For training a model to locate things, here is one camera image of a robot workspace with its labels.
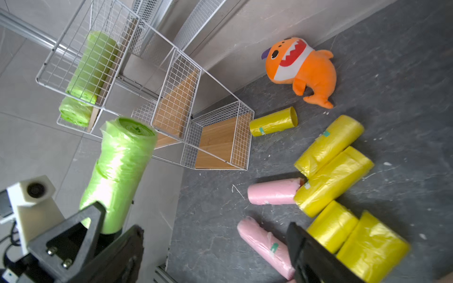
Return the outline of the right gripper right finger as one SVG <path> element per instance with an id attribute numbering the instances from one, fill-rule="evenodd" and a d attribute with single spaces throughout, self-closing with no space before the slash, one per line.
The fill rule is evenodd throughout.
<path id="1" fill-rule="evenodd" d="M 363 280 L 343 265 L 295 222 L 286 232 L 291 265 L 297 283 L 361 283 Z"/>

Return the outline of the green roll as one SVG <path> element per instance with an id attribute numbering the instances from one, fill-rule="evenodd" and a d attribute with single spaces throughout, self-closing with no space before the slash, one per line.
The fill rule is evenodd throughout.
<path id="1" fill-rule="evenodd" d="M 101 203 L 106 214 L 100 233 L 110 235 L 118 233 L 125 223 L 158 134 L 127 117 L 105 122 L 101 132 L 101 154 L 81 197 L 80 209 Z"/>
<path id="2" fill-rule="evenodd" d="M 96 104 L 117 53 L 117 42 L 114 39 L 101 31 L 90 32 L 87 47 L 66 88 L 66 93 L 90 104 Z"/>
<path id="3" fill-rule="evenodd" d="M 73 125 L 88 127 L 93 107 L 81 101 L 65 97 L 59 107 L 61 118 Z"/>

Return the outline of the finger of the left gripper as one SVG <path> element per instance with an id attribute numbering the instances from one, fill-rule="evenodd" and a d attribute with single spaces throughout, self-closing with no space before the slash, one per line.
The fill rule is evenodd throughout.
<path id="1" fill-rule="evenodd" d="M 33 239 L 28 250 L 53 279 L 71 279 L 94 258 L 105 214 L 95 202 Z"/>

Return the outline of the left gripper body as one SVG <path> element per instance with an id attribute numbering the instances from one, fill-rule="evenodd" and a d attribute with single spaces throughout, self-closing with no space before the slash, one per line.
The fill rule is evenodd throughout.
<path id="1" fill-rule="evenodd" d="M 10 233 L 1 239 L 7 243 L 7 247 L 2 254 L 1 262 L 1 282 L 2 283 L 45 283 L 46 273 L 38 266 L 36 259 L 28 254 L 16 261 L 8 257 L 8 251 L 14 247 L 21 247 L 18 237 L 19 232 L 15 226 L 12 226 Z"/>

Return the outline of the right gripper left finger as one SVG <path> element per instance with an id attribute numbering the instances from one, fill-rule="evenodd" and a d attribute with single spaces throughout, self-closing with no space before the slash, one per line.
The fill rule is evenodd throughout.
<path id="1" fill-rule="evenodd" d="M 144 230 L 139 225 L 133 225 L 69 282 L 135 283 L 144 253 L 143 238 Z"/>

